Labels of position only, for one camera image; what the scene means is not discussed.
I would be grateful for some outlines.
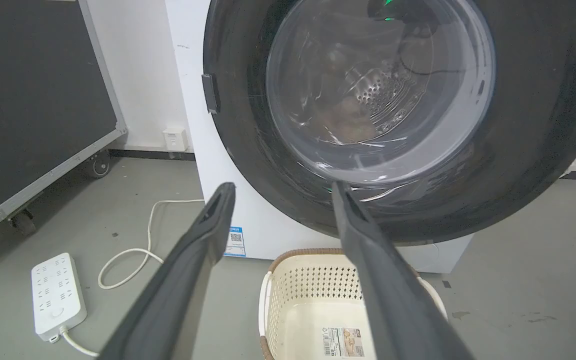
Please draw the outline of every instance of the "wall outlet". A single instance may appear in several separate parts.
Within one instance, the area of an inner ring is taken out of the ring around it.
[[[34,332],[44,342],[59,339],[59,329],[70,330],[87,316],[77,269],[71,255],[64,252],[32,268],[32,308]]]
[[[164,139],[166,140],[166,149],[168,151],[186,151],[188,148],[188,137],[186,129],[167,128],[163,130]]]

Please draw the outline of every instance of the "label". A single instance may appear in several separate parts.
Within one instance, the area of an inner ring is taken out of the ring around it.
[[[244,232],[242,228],[231,226],[230,233],[228,233],[228,242],[226,243],[226,252],[223,253],[228,256],[246,256],[246,246],[244,245]]]
[[[324,327],[321,330],[325,356],[365,358],[362,333],[358,328]]]

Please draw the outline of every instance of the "gray floor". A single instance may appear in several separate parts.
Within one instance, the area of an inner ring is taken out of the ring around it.
[[[30,207],[39,230],[28,239],[0,226],[0,359],[86,358],[63,340],[49,344],[34,334],[30,269],[62,252],[77,263],[88,310],[71,335],[91,350],[102,349],[159,264],[150,260],[133,280],[109,291],[97,286],[99,270],[119,251],[146,246],[155,201],[200,196],[193,162],[121,159],[100,180],[69,173],[51,186]],[[159,210],[154,253],[165,257],[200,209],[191,203]],[[105,281],[121,280],[141,259],[126,256]],[[269,264],[225,258],[213,269],[195,359],[262,359],[257,302]],[[576,358],[576,180],[558,181],[517,214],[476,234],[451,274],[424,277],[477,358]]]

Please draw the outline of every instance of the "case wheel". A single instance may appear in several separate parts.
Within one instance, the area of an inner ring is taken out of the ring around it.
[[[10,219],[10,225],[16,228],[21,235],[25,237],[32,235],[37,231],[33,221],[33,214],[28,209],[21,210],[18,214]]]
[[[101,150],[84,162],[84,174],[93,179],[101,179],[110,171],[110,154],[108,150]]]

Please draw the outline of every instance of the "basket handle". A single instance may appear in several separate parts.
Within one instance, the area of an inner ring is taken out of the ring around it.
[[[257,321],[259,325],[259,336],[265,337],[266,335],[266,323],[268,322],[268,301],[270,300],[270,285],[272,280],[270,280],[270,275],[273,273],[268,271],[263,277],[261,282],[261,290],[259,291],[259,310]]]

